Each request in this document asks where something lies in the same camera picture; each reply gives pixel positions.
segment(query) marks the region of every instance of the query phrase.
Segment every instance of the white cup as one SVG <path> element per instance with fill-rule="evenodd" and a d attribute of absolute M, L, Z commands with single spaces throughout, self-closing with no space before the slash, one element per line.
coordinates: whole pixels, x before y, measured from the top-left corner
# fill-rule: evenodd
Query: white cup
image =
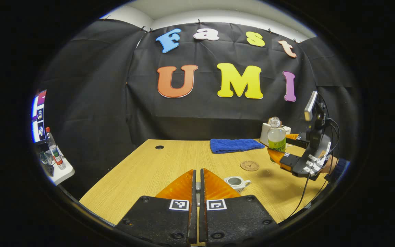
<path fill-rule="evenodd" d="M 242 177 L 227 177 L 224 178 L 224 181 L 238 193 L 251 184 L 251 180 L 243 180 Z"/>

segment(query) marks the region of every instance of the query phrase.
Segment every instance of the hand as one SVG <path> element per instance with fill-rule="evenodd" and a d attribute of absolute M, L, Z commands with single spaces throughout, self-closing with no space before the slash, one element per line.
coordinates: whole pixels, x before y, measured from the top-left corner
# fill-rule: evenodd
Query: hand
<path fill-rule="evenodd" d="M 337 164 L 338 159 L 330 156 L 329 160 L 326 162 L 326 166 L 320 171 L 321 173 L 331 173 L 333 172 L 333 169 L 335 168 L 336 164 Z"/>

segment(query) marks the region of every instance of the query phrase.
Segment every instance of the orange letter u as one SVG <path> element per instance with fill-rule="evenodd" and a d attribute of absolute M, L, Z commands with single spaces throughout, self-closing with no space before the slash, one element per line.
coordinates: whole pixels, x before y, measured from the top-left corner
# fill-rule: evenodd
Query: orange letter u
<path fill-rule="evenodd" d="M 158 92 L 164 97 L 184 97 L 193 89 L 194 71 L 198 69 L 196 65 L 184 65 L 181 69 L 184 73 L 184 84 L 180 89 L 171 87 L 171 77 L 176 70 L 175 66 L 160 67 L 158 79 Z"/>

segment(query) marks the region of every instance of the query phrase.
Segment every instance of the sleeve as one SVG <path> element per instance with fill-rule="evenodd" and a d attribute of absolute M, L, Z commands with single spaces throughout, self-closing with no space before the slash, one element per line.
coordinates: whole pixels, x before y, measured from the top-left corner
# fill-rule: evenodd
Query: sleeve
<path fill-rule="evenodd" d="M 346 161 L 345 159 L 340 158 L 332 173 L 327 175 L 326 180 L 330 183 L 338 181 L 349 165 L 350 161 Z"/>

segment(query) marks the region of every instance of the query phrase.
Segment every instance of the small table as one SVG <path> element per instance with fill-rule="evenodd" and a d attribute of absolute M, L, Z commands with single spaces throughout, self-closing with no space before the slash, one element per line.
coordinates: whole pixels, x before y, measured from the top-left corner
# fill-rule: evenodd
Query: small table
<path fill-rule="evenodd" d="M 286 152 L 301 156 L 304 149 L 289 146 Z M 240 168 L 243 161 L 255 161 L 260 169 L 249 172 Z M 272 163 L 267 147 L 245 152 L 214 154 L 210 141 L 174 141 L 148 139 L 97 182 L 80 200 L 95 214 L 118 224 L 136 200 L 154 197 L 183 173 L 195 169 L 196 181 L 206 168 L 221 179 L 240 176 L 251 180 L 240 195 L 256 196 L 274 220 L 286 219 L 298 205 L 306 178 L 298 178 Z M 320 174 L 309 181 L 298 210 L 316 195 L 325 179 Z"/>
<path fill-rule="evenodd" d="M 59 149 L 59 147 L 58 147 L 58 152 L 60 153 L 61 156 L 64 156 L 62 154 L 61 150 Z M 53 163 L 52 163 L 53 167 L 54 167 L 53 177 L 48 176 L 50 181 L 52 181 L 55 185 L 60 184 L 61 182 L 68 179 L 75 173 L 74 168 L 72 167 L 72 165 L 68 162 L 68 160 L 65 157 L 62 158 L 62 161 L 63 161 L 63 164 L 65 164 L 65 166 L 66 166 L 65 169 L 61 170 L 58 167 L 58 165 L 56 164 L 56 161 L 53 160 Z"/>

